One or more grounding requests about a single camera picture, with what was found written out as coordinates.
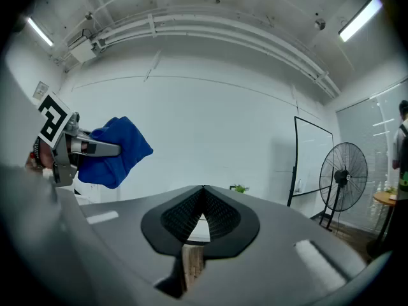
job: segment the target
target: round wooden table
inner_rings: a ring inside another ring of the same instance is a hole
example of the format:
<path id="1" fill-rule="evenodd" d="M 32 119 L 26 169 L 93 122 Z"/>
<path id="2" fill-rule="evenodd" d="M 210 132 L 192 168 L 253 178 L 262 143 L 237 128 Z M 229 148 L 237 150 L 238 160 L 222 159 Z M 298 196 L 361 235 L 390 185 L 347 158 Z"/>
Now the round wooden table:
<path id="1" fill-rule="evenodd" d="M 378 193 L 375 193 L 373 198 L 378 201 L 379 203 L 388 206 L 388 212 L 387 212 L 387 216 L 385 218 L 384 224 L 381 228 L 380 234 L 378 235 L 376 240 L 373 240 L 372 242 L 369 242 L 367 244 L 367 252 L 368 255 L 374 257 L 377 255 L 378 252 L 378 248 L 381 245 L 381 241 L 383 240 L 383 236 L 385 233 L 385 230 L 387 228 L 387 225 L 391 219 L 391 215 L 394 211 L 394 206 L 395 206 L 395 200 L 391 200 L 390 199 L 391 194 L 387 193 L 385 191 L 381 191 Z"/>

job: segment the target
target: black hair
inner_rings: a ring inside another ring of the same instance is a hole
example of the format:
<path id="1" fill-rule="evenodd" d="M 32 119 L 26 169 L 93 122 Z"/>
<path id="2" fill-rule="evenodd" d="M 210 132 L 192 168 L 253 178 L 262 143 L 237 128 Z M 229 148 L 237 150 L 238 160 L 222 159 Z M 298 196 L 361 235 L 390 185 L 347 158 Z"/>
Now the black hair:
<path id="1" fill-rule="evenodd" d="M 408 101 L 403 99 L 400 103 L 400 113 L 401 115 L 406 115 L 408 113 Z"/>

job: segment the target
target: table leg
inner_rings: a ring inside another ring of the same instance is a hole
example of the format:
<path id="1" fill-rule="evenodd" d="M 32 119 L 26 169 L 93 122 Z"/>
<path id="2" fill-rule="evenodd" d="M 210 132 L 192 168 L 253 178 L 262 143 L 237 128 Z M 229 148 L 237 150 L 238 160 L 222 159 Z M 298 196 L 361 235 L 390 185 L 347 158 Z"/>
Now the table leg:
<path id="1" fill-rule="evenodd" d="M 376 252 L 378 247 L 381 245 L 381 241 L 383 240 L 384 233 L 387 229 L 388 223 L 390 222 L 391 215 L 393 213 L 394 207 L 388 207 L 387 216 L 385 218 L 384 224 L 381 228 L 380 234 L 378 235 L 377 239 L 373 242 L 369 242 L 367 244 L 367 252 L 370 256 L 376 256 Z"/>

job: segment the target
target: backpack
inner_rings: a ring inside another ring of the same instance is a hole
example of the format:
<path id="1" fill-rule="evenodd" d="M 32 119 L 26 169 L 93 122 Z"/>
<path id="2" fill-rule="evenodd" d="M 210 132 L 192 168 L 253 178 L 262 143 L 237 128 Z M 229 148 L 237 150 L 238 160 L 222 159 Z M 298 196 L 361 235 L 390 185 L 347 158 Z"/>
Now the backpack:
<path id="1" fill-rule="evenodd" d="M 400 126 L 400 129 L 405 135 L 400 153 L 400 189 L 408 192 L 408 130 L 404 124 Z"/>

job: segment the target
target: white shirt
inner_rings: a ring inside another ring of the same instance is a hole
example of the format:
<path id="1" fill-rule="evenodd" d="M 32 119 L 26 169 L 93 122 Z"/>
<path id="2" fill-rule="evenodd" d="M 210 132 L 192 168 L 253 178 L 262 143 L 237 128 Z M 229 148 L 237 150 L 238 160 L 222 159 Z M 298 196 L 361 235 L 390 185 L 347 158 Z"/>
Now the white shirt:
<path id="1" fill-rule="evenodd" d="M 406 119 L 402 124 L 408 130 L 408 119 Z M 399 161 L 400 160 L 401 146 L 402 146 L 402 141 L 404 140 L 404 138 L 405 138 L 405 134 L 401 130 L 401 128 L 399 128 L 398 131 L 395 133 L 395 136 L 394 136 L 393 161 Z"/>

